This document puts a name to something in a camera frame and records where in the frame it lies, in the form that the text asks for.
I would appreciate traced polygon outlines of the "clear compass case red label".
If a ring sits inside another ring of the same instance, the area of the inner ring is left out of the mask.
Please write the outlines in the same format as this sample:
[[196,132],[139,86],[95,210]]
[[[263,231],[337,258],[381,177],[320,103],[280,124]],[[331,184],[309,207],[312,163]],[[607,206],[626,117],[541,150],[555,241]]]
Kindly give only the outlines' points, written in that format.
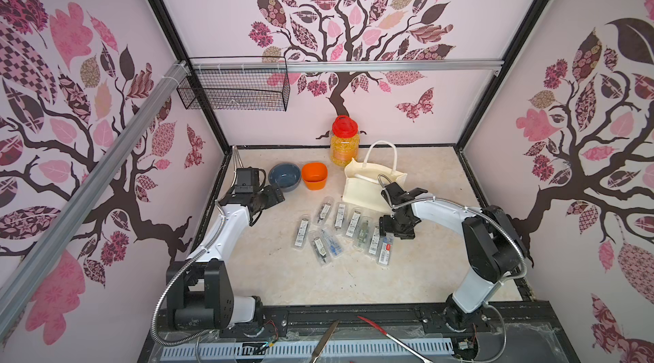
[[383,268],[388,268],[393,254],[394,236],[387,233],[380,238],[377,264]]

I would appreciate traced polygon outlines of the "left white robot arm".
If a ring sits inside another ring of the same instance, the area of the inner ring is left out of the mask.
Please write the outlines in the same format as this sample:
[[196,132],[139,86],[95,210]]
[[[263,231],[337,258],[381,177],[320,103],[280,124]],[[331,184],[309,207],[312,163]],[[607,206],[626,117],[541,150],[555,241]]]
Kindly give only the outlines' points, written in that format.
[[163,296],[167,327],[177,331],[224,330],[238,324],[263,324],[262,301],[237,296],[228,274],[228,261],[247,228],[262,213],[284,201],[277,185],[267,185],[265,170],[235,170],[233,185],[216,201],[217,218],[185,262],[166,273]]

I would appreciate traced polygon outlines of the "clear compass case green parts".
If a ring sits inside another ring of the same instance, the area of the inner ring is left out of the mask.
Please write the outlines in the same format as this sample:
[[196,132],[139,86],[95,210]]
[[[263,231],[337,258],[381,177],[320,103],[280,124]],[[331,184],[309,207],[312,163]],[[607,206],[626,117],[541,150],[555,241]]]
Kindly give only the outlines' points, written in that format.
[[366,251],[371,241],[371,220],[368,217],[360,219],[358,229],[354,235],[354,246],[361,251]]

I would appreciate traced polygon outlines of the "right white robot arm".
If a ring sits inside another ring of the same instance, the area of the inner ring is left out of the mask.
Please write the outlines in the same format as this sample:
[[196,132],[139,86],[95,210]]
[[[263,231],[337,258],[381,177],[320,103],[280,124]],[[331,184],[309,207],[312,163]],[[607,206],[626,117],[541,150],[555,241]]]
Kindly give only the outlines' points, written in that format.
[[396,182],[378,182],[381,197],[391,210],[379,219],[380,235],[413,240],[416,226],[429,221],[463,237],[469,270],[446,299],[443,312],[443,320],[453,332],[470,328],[506,281],[526,276],[528,250],[501,207],[463,206],[420,187],[407,192]]

